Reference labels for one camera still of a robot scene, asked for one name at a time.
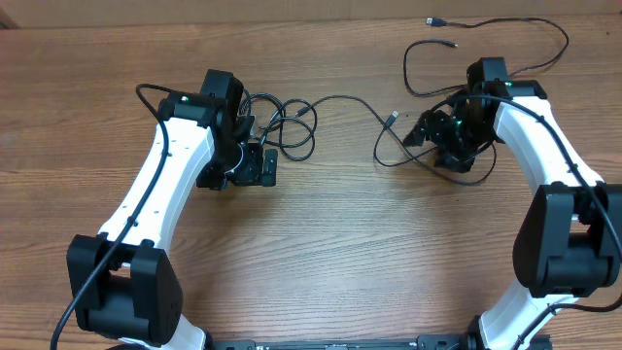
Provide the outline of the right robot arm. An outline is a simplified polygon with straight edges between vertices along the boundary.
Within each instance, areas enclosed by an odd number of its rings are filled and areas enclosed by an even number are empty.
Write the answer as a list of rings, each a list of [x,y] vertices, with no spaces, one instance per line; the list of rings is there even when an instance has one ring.
[[[468,172],[495,143],[514,154],[533,200],[512,250],[515,279],[501,299],[475,317],[449,349],[543,349],[537,332],[562,310],[611,312],[620,301],[582,300],[611,286],[621,266],[621,188],[609,185],[573,149],[535,80],[513,81],[501,57],[482,57],[467,83],[422,113],[404,137],[407,147],[430,141],[436,165]]]

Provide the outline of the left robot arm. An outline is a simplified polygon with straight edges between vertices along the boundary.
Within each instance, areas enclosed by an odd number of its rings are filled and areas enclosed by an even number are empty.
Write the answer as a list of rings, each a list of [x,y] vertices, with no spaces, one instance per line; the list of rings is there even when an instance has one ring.
[[[167,88],[148,108],[155,138],[132,186],[97,234],[77,235],[68,247],[73,299],[52,348],[71,316],[126,349],[211,347],[211,335],[183,314],[169,252],[192,188],[276,184],[278,153],[253,141],[255,118],[239,110],[243,93],[232,73],[210,69],[199,92]]]

